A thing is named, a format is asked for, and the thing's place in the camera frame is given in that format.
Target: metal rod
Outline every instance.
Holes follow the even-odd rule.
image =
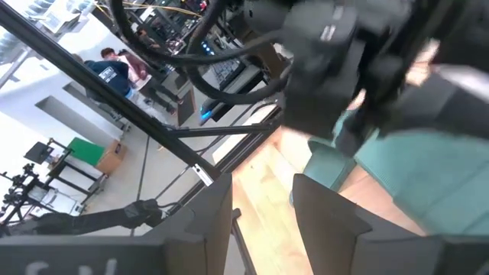
[[[0,89],[7,84],[7,82],[10,80],[12,75],[14,75],[15,72],[17,72],[18,68],[22,66],[24,61],[31,55],[32,49],[28,48],[25,49],[24,52],[21,53],[21,55],[16,59],[15,62],[8,68],[8,70],[3,74],[3,76],[0,78]]]
[[[246,268],[246,275],[257,275],[257,270],[254,268],[253,259],[251,259],[250,251],[246,245],[246,240],[241,229],[239,228],[238,218],[241,217],[240,209],[233,209],[233,219],[231,225],[232,235],[235,236],[236,244],[238,244],[239,254]]]
[[[235,118],[235,120],[229,125],[229,126],[234,126],[243,116],[245,116],[246,113],[248,113],[248,111],[251,110],[251,108],[254,107],[254,104],[251,104],[249,105],[237,118]],[[207,145],[207,148],[205,150],[202,150],[199,152],[199,156],[202,156],[203,154],[205,154],[210,148],[211,148],[211,144],[214,143],[215,141],[217,141],[220,137],[216,137],[213,141],[211,141],[209,143],[209,145]],[[156,197],[154,197],[154,199],[159,199],[173,184],[175,184],[177,182],[177,180],[188,170],[190,169],[190,166],[187,165],[187,167],[185,167],[185,169],[182,170],[182,172],[180,172],[178,174],[178,176],[175,176],[175,178],[165,187],[163,188],[163,190],[161,190],[158,195],[156,195]]]
[[[234,126],[234,127],[214,127],[214,128],[195,128],[186,130],[175,130],[170,133],[177,138],[198,138],[230,134],[256,134],[273,129],[271,123],[260,123],[255,125]]]
[[[32,50],[35,50],[54,66],[57,66],[73,80],[99,94],[113,109],[117,110],[131,123],[138,126],[183,162],[190,166],[198,164],[214,180],[218,179],[221,174],[218,169],[207,160],[201,158],[190,147],[178,140],[178,138],[172,137],[158,120],[150,117],[138,107],[131,104],[126,98],[117,94],[113,88],[108,86],[94,72],[77,62],[70,53],[45,34],[41,33],[4,1],[0,1],[0,15],[2,15],[0,16],[0,25],[5,30],[27,44]]]
[[[280,108],[276,107],[265,119],[277,119],[282,116]],[[245,137],[240,143],[234,146],[226,156],[221,159],[215,166],[218,167],[223,173],[232,173],[242,161],[249,157],[260,145],[262,145],[268,137],[273,134],[274,131],[265,131],[259,134],[250,134]],[[195,186],[193,186],[182,198],[178,201],[178,204],[168,209],[168,213],[173,215],[176,213],[182,205],[187,204],[197,193],[200,192],[206,185],[200,180]]]

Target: black cable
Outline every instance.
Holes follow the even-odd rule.
[[[222,5],[222,2],[225,5],[224,0],[218,0],[214,4],[212,4],[212,6],[218,4]],[[168,63],[172,66],[209,65],[209,64],[226,61],[226,60],[231,60],[241,55],[250,53],[265,44],[269,44],[274,41],[277,41],[280,38],[280,32],[275,31],[250,41],[241,49],[227,50],[219,55],[198,56],[196,54],[193,54],[193,55],[171,56],[150,49],[146,47],[139,40],[139,38],[134,34],[134,32],[131,29],[131,26],[128,23],[128,17],[125,14],[122,0],[111,0],[110,8],[111,8],[112,16],[114,17],[115,20],[115,24],[117,25],[121,34],[130,44],[132,44],[132,46],[134,47],[134,49],[136,49],[136,51],[141,52],[143,56],[149,57],[150,59],[158,60],[163,63]]]
[[[202,148],[202,149],[199,149],[199,150],[196,150],[195,152],[196,153],[201,153],[201,152],[204,152],[204,151],[207,151],[208,149],[210,149],[210,147],[216,145],[218,142],[220,142],[224,137],[226,137],[225,135],[222,135],[222,136],[218,136],[214,141],[212,141],[209,145],[207,145],[206,147]]]
[[[186,51],[187,54],[198,52],[200,44],[212,26],[217,22],[219,15],[224,11],[225,7],[226,1],[224,0],[217,0],[211,5],[206,16],[202,19],[200,25],[190,38],[190,43]],[[192,84],[199,91],[211,99],[216,99],[230,105],[253,104],[262,99],[268,98],[287,84],[288,77],[286,76],[283,79],[272,79],[268,86],[265,86],[264,88],[255,92],[250,92],[248,94],[229,94],[226,92],[221,92],[208,84],[200,75],[197,67],[188,66],[186,67],[186,72]]]

